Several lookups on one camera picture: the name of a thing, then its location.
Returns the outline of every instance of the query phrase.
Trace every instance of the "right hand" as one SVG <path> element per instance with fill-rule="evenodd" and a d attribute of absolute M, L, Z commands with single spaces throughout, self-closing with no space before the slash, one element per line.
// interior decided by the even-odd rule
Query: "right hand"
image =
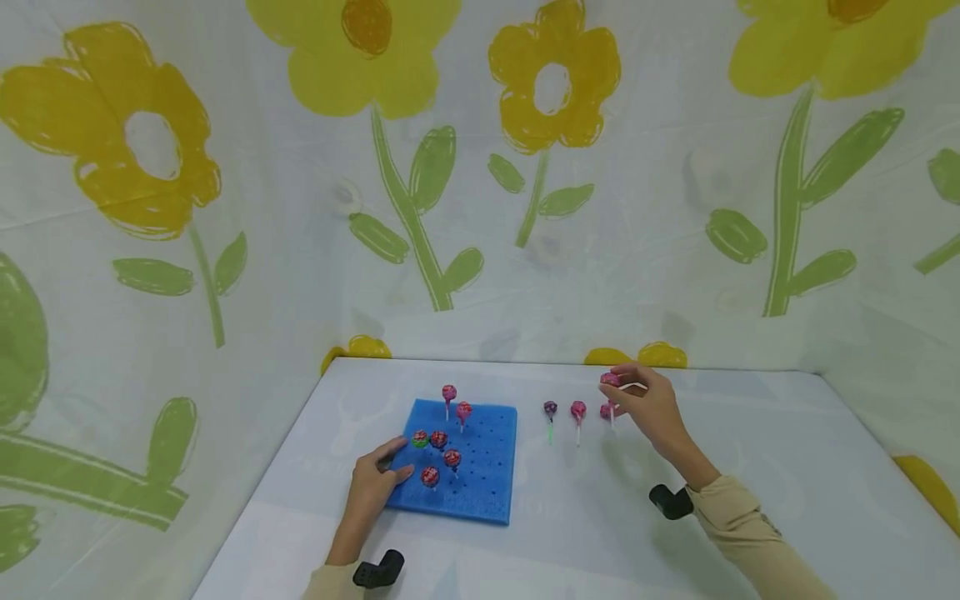
<path fill-rule="evenodd" d="M 671 460 L 670 454 L 693 444 L 669 379 L 639 363 L 617 365 L 610 371 L 624 384 L 643 386 L 620 390 L 601 383 L 600 391 L 617 405 L 614 414 L 629 415 L 660 456 Z"/>

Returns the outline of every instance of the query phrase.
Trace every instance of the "finger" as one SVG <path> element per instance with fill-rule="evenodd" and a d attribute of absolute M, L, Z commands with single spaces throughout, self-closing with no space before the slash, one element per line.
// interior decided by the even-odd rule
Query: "finger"
<path fill-rule="evenodd" d="M 600 391 L 608 399 L 612 400 L 614 404 L 619 404 L 621 408 L 629 412 L 630 408 L 638 401 L 638 398 L 633 394 L 627 394 L 619 388 L 614 388 L 612 385 L 607 385 L 606 383 L 601 383 L 597 386 Z"/>
<path fill-rule="evenodd" d="M 661 375 L 639 363 L 625 363 L 611 367 L 610 372 L 620 378 L 623 383 L 640 383 L 650 387 L 651 382 L 657 381 Z"/>
<path fill-rule="evenodd" d="M 398 486 L 407 479 L 410 479 L 410 475 L 414 474 L 414 466 L 407 465 L 404 468 L 398 468 L 397 470 L 388 471 L 394 476 L 394 485 Z"/>
<path fill-rule="evenodd" d="M 379 463 L 382 460 L 388 459 L 397 453 L 398 450 L 407 445 L 407 439 L 403 436 L 396 436 L 392 440 L 385 442 L 379 446 L 376 450 L 365 456 L 369 462 Z"/>

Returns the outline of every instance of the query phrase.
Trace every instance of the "printed leaf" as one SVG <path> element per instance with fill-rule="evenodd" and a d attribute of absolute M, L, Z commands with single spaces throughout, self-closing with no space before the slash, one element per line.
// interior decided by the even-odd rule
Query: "printed leaf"
<path fill-rule="evenodd" d="M 377 256 L 395 265 L 407 257 L 410 245 L 380 220 L 364 212 L 350 215 L 350 231 Z"/>
<path fill-rule="evenodd" d="M 710 213 L 707 237 L 730 260 L 749 265 L 767 250 L 767 238 L 742 213 L 717 208 Z"/>
<path fill-rule="evenodd" d="M 213 276 L 217 284 L 217 296 L 226 296 L 236 285 L 247 266 L 247 234 L 240 235 L 224 248 L 217 264 L 213 267 Z"/>
<path fill-rule="evenodd" d="M 519 194 L 523 191 L 523 186 L 527 182 L 511 161 L 501 155 L 492 154 L 487 168 L 503 189 L 511 194 Z"/>
<path fill-rule="evenodd" d="M 902 108 L 868 112 L 820 157 L 804 181 L 802 208 L 829 198 L 886 145 L 903 121 Z"/>
<path fill-rule="evenodd" d="M 926 167 L 940 197 L 951 204 L 960 204 L 960 155 L 945 148 Z"/>
<path fill-rule="evenodd" d="M 444 193 L 457 157 L 457 133 L 449 125 L 430 130 L 410 166 L 410 200 L 419 214 L 433 208 Z"/>
<path fill-rule="evenodd" d="M 36 508 L 27 504 L 0 506 L 0 573 L 30 556 L 40 539 L 36 530 Z"/>
<path fill-rule="evenodd" d="M 34 288 L 0 252 L 0 429 L 20 431 L 47 389 L 47 322 Z"/>
<path fill-rule="evenodd" d="M 572 215 L 593 195 L 593 184 L 580 187 L 565 187 L 551 192 L 540 202 L 539 213 L 544 217 L 566 217 Z"/>
<path fill-rule="evenodd" d="M 444 288 L 458 292 L 469 286 L 483 271 L 483 254 L 474 247 L 457 254 L 444 272 Z"/>
<path fill-rule="evenodd" d="M 193 400 L 168 400 L 154 421 L 154 433 L 150 436 L 147 479 L 163 487 L 172 485 L 186 467 L 197 429 L 197 406 Z"/>
<path fill-rule="evenodd" d="M 802 296 L 811 290 L 836 283 L 856 268 L 856 256 L 849 250 L 831 250 L 815 258 L 790 279 L 790 294 Z"/>
<path fill-rule="evenodd" d="M 113 261 L 117 281 L 158 296 L 182 296 L 193 289 L 193 272 L 153 258 L 118 258 Z"/>

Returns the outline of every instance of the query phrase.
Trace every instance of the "painted flower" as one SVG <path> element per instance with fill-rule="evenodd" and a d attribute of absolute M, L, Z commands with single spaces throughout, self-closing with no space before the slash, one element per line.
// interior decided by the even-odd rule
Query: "painted flower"
<path fill-rule="evenodd" d="M 533 23 L 500 30 L 489 52 L 500 95 L 503 132 L 520 152 L 532 155 L 560 141 L 570 148 L 593 144 L 603 131 L 600 105 L 620 82 L 620 55 L 609 29 L 584 31 L 583 0 L 555 0 L 540 7 Z M 565 87 L 548 107 L 537 93 L 541 79 Z"/>
<path fill-rule="evenodd" d="M 627 356 L 616 348 L 594 348 L 584 359 L 585 365 L 608 367 L 621 365 L 635 359 Z M 651 342 L 636 354 L 636 360 L 647 367 L 661 367 L 664 369 L 686 369 L 686 352 L 681 348 L 670 346 L 666 342 Z"/>
<path fill-rule="evenodd" d="M 924 49 L 926 24 L 960 0 L 737 0 L 755 21 L 733 51 L 730 80 L 779 96 L 816 80 L 828 100 L 893 83 Z"/>
<path fill-rule="evenodd" d="M 320 363 L 320 377 L 330 367 L 330 363 L 338 356 L 350 356 L 353 358 L 393 358 L 390 348 L 383 340 L 377 340 L 369 335 L 355 335 L 350 338 L 347 349 L 334 346 L 326 354 L 322 363 Z"/>
<path fill-rule="evenodd" d="M 247 10 L 267 37 L 293 48 L 290 86 L 305 107 L 349 116 L 376 102 L 400 119 L 433 102 L 433 50 L 460 0 L 247 0 Z"/>
<path fill-rule="evenodd" d="M 204 106 L 176 67 L 156 64 L 133 25 L 74 29 L 63 46 L 66 58 L 3 74 L 0 119 L 35 149 L 76 158 L 77 184 L 116 226 L 145 239 L 180 236 L 193 207 L 220 195 Z M 175 138 L 177 164 L 165 173 L 145 171 L 128 143 L 151 119 Z"/>

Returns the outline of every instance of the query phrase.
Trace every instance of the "beige sleeve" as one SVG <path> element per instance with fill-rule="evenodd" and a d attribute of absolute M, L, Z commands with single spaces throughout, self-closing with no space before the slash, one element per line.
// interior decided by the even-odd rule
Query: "beige sleeve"
<path fill-rule="evenodd" d="M 310 585 L 300 600 L 363 600 L 364 589 L 353 584 L 358 566 L 359 561 L 347 566 L 321 566 L 310 576 Z"/>
<path fill-rule="evenodd" d="M 750 580 L 760 598 L 836 598 L 736 479 L 725 475 L 699 492 L 687 492 L 710 541 Z"/>

